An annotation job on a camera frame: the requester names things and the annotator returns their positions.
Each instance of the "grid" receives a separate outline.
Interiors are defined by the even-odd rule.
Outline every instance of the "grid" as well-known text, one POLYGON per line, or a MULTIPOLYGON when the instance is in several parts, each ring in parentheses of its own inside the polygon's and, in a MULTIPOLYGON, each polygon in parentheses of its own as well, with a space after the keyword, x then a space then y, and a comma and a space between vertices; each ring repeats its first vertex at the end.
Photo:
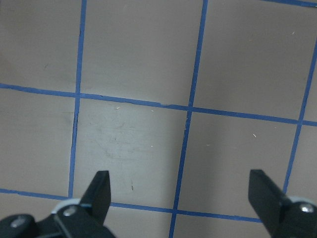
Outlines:
MULTIPOLYGON (((296 6, 305 6, 305 7, 316 7, 317 6, 317 3, 307 2, 307 1, 299 1, 299 0, 267 0, 267 1, 283 3, 283 4, 291 4, 291 5, 296 5, 296 6)), ((289 159, 289 163, 288 163, 287 173, 285 175, 285 181, 284 181, 284 185, 283 185, 283 191, 286 192, 287 187, 288 187, 288 183, 289 183, 289 179, 290 179, 290 176, 292 173, 292 167, 293 167, 293 163, 294 163, 294 159, 295 159, 295 154, 296 154, 296 149, 297 149, 297 145, 298 145, 298 141, 299 141, 299 136, 301 133, 301 128, 303 125, 317 126, 317 121, 304 120, 305 108, 306 108, 307 99, 308 99, 309 91, 310 91, 311 84, 312 84, 312 78, 313 78, 313 73, 314 73, 314 69, 315 69, 315 64, 316 64, 316 60, 317 60, 317 41, 315 43, 313 58, 312 58, 311 65, 310 65, 309 76, 307 79, 306 88, 305 88, 304 97, 303 97, 300 115, 299 115, 298 120, 281 118, 281 117, 272 117, 272 116, 266 116, 266 115, 257 115, 257 114, 248 114, 248 113, 240 113, 240 112, 231 112, 231 111, 222 111, 222 110, 214 110, 214 109, 194 107, 193 104, 194 104, 195 90, 196 90, 199 64, 200 64, 200 56, 201 56, 202 44, 203 44, 207 6, 208 6, 208 0, 204 0, 203 7, 202 7, 200 29, 199 29, 199 36, 198 36, 198 42, 197 42, 196 57, 195 57, 195 64, 194 64, 194 71, 193 71, 193 77, 192 77, 192 85, 191 85, 191 90, 190 90, 189 102, 188 102, 187 106, 181 106, 181 105, 163 105, 163 104, 160 104, 158 102, 150 102, 150 101, 142 101, 142 100, 135 100, 135 99, 128 99, 128 98, 110 97, 110 96, 106 96, 106 95, 81 93, 80 84, 81 84, 82 57, 83 57, 86 7, 87 7, 87 0, 82 0, 81 17, 80 17, 80 35, 79 35, 79 40, 78 40, 76 91, 75 91, 75 93, 63 92, 63 91, 54 91, 54 90, 44 90, 44 89, 30 88, 30 87, 22 87, 22 86, 2 84, 2 83, 0 84, 0 88, 2 88, 2 89, 11 89, 11 90, 23 91, 23 92, 27 92, 27 93, 52 95, 52 96, 58 96, 58 97, 70 97, 70 98, 75 99, 73 135, 72 135, 72 146, 71 146, 70 168, 69 168, 68 196, 64 197, 64 196, 42 194, 42 193, 33 193, 33 192, 27 192, 27 191, 16 191, 16 190, 2 189, 2 188, 0 188, 0 192, 1 193, 15 193, 15 194, 23 195, 23 196, 49 198, 49 199, 56 199, 56 200, 64 200, 67 198, 72 198, 73 197, 73 187, 74 187, 77 123, 78 123, 78 115, 79 115, 79 109, 80 109, 80 99, 102 100, 102 101, 111 101, 111 102, 119 102, 119 103, 131 103, 131 104, 141 105, 141 106, 166 108, 166 109, 171 109, 171 110, 181 110, 181 111, 187 112, 187 119, 186 119, 185 130, 184 130, 184 139, 183 139, 182 149, 181 149, 181 156, 180 156, 180 163, 179 163, 179 169, 178 169, 178 177, 177 177, 177 184, 176 184, 176 190, 175 190, 174 204, 173 204, 172 209, 133 205, 133 204, 123 204, 123 203, 111 203, 111 206, 121 207, 121 208, 129 208, 129 209, 139 209, 139 210, 171 213, 172 217, 171 217, 170 230, 169 230, 169 237, 170 238, 172 238, 173 234, 174 234, 174 228, 175 228, 177 214, 188 215, 188 216, 198 216, 198 217, 221 218, 221 219, 229 219, 229 220, 237 220, 237 221, 257 222, 257 223, 261 222, 257 218, 231 216, 231 215, 214 214, 214 213, 193 212, 193 211, 185 211, 185 210, 178 209, 179 195, 180 195, 180 190, 181 190, 181 183, 182 183, 182 177, 183 177, 183 169, 184 169, 184 164, 185 164, 187 141, 188 141, 188 136, 189 136, 189 131, 190 131, 192 113, 196 112, 196 113, 204 113, 204 114, 222 115, 222 116, 228 116, 228 117, 274 121, 274 122, 281 122, 281 123, 288 123, 288 124, 297 125, 295 137, 294 137, 294 141, 293 141, 293 145, 292 145, 292 149, 291 149, 291 155, 290 155, 290 159, 289 159)))

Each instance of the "bolt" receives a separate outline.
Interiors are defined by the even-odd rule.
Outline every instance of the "bolt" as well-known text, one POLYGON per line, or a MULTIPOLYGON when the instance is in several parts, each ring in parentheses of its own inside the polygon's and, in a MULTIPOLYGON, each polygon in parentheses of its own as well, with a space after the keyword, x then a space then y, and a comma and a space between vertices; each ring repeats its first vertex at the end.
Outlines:
POLYGON ((23 216, 18 216, 18 218, 17 219, 15 219, 13 222, 11 222, 11 227, 12 228, 17 228, 17 227, 19 227, 19 226, 21 226, 24 222, 25 222, 25 217, 23 217, 23 216))
POLYGON ((307 212, 307 213, 312 213, 314 212, 314 207, 312 205, 310 205, 309 203, 302 203, 299 208, 303 211, 303 212, 307 212))
POLYGON ((73 215, 76 212, 77 208, 75 206, 70 206, 69 208, 67 208, 64 212, 63 215, 66 217, 69 217, 71 215, 73 215))

